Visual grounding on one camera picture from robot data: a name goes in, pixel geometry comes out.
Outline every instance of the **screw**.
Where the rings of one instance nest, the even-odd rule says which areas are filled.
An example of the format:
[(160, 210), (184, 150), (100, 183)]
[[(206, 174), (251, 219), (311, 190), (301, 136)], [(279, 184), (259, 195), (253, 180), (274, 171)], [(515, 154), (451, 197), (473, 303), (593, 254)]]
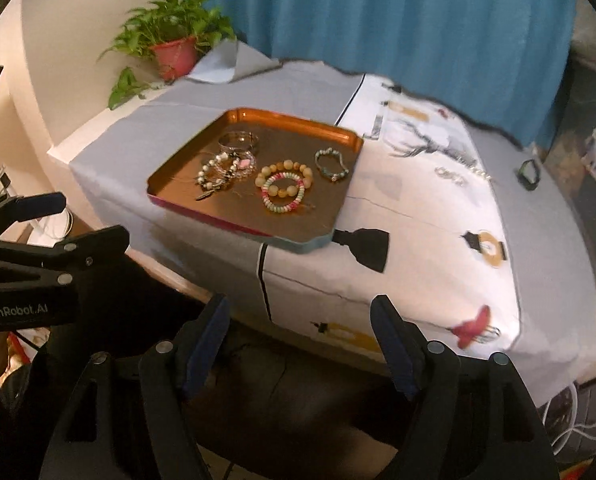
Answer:
[(432, 354), (441, 354), (444, 352), (444, 345), (439, 341), (429, 341), (427, 345), (427, 350), (430, 351)]
[(73, 281), (73, 276), (69, 273), (64, 273), (58, 276), (58, 283), (60, 285), (69, 285)]
[(96, 352), (91, 356), (94, 365), (101, 365), (107, 360), (107, 352)]
[(174, 348), (174, 344), (171, 341), (160, 341), (156, 345), (156, 352), (159, 354), (168, 354)]
[(494, 354), (494, 361), (498, 363), (500, 366), (505, 366), (509, 364), (509, 358), (506, 354), (503, 354), (502, 352), (496, 352)]

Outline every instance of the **curtain fold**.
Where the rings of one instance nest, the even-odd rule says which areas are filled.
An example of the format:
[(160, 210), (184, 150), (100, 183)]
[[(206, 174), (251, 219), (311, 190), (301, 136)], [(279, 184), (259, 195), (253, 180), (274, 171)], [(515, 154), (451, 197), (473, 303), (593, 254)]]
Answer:
[(268, 56), (388, 76), (523, 145), (554, 135), (575, 0), (211, 2)]

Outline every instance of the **orange metal tray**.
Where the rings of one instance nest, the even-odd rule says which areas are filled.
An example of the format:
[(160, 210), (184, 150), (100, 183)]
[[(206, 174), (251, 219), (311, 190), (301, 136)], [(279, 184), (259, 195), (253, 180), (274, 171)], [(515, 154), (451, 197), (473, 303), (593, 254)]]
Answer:
[[(195, 177), (201, 166), (219, 153), (217, 139), (230, 130), (246, 130), (258, 136), (257, 169), (248, 179), (196, 201), (202, 190), (196, 185)], [(345, 201), (363, 142), (351, 130), (337, 126), (265, 110), (235, 108), (209, 124), (156, 170), (147, 182), (147, 193), (153, 203), (182, 215), (305, 253), (331, 241), (335, 219)], [(315, 153), (329, 146), (343, 154), (350, 172), (336, 183), (322, 177), (314, 161)], [(255, 176), (263, 166), (287, 158), (313, 170), (313, 185), (296, 211), (272, 213), (262, 202)], [(339, 171), (332, 157), (320, 160), (324, 166), (331, 164), (327, 167), (332, 171)], [(276, 197), (273, 202), (284, 205), (291, 200)]]

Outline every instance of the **plant pot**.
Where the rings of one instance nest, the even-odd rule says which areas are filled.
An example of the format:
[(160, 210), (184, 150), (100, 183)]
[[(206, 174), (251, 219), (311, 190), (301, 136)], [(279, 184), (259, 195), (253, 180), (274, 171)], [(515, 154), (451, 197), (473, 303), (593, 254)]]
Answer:
[(194, 36), (153, 45), (150, 49), (158, 61), (160, 77), (165, 81), (187, 75), (198, 61)]

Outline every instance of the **potted plant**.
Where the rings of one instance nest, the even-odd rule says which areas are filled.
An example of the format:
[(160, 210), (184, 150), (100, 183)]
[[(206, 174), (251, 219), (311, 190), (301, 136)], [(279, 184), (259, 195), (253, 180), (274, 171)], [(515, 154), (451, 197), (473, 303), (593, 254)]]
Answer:
[[(155, 59), (161, 78), (167, 82), (187, 75), (198, 59), (223, 38), (235, 39), (229, 17), (223, 16), (218, 7), (205, 9), (206, 1), (152, 0), (150, 7), (129, 10), (131, 16), (121, 26), (120, 34), (100, 57), (114, 50), (129, 56)], [(126, 84), (128, 74), (133, 78), (129, 85)], [(144, 85), (136, 82), (130, 68), (123, 70), (123, 77), (110, 97), (109, 107), (112, 109), (133, 95), (140, 95), (139, 87)], [(123, 96), (125, 87), (130, 87), (131, 91)]]

